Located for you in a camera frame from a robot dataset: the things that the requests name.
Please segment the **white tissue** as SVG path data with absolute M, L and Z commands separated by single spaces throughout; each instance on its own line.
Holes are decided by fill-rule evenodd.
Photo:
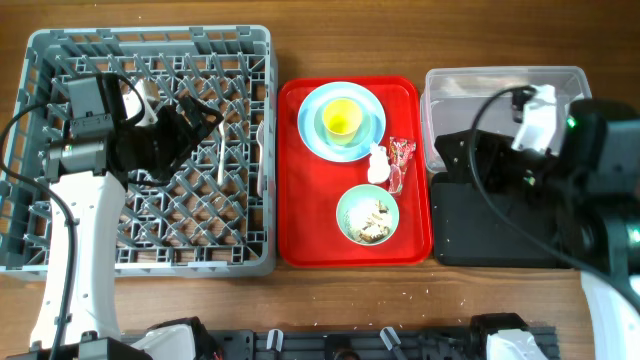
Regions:
M 382 184 L 390 176 L 391 168 L 384 146 L 372 143 L 370 145 L 369 168 L 367 179 L 371 184 Z

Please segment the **red snack wrapper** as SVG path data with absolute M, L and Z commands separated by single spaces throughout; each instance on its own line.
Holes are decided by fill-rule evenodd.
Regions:
M 390 176 L 388 192 L 399 196 L 404 187 L 404 179 L 408 163 L 416 151 L 416 143 L 412 140 L 391 137 L 389 143 Z

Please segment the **white plastic spoon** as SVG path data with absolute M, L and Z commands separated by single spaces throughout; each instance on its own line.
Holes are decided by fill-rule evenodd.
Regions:
M 218 131 L 220 134 L 220 142 L 219 142 L 219 163 L 218 163 L 218 172 L 217 172 L 217 184 L 222 187 L 224 184 L 224 168 L 226 161 L 226 121 L 223 120 L 219 126 Z

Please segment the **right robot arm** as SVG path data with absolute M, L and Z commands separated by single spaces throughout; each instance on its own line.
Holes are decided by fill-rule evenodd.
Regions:
M 437 137 L 445 165 L 430 191 L 446 265 L 580 273 L 596 355 L 639 355 L 639 114 L 582 99 L 560 113 L 512 97 L 518 131 L 477 124 Z

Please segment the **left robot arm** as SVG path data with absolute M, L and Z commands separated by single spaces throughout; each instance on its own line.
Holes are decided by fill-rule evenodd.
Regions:
M 72 118 L 49 144 L 45 190 L 50 193 L 51 243 L 43 304 L 30 341 L 51 352 L 86 333 L 120 335 L 114 303 L 117 225 L 129 174 L 144 170 L 148 185 L 165 186 L 224 117 L 191 96 L 163 106 L 145 122 L 128 114 L 124 76 L 87 75 L 69 82 Z

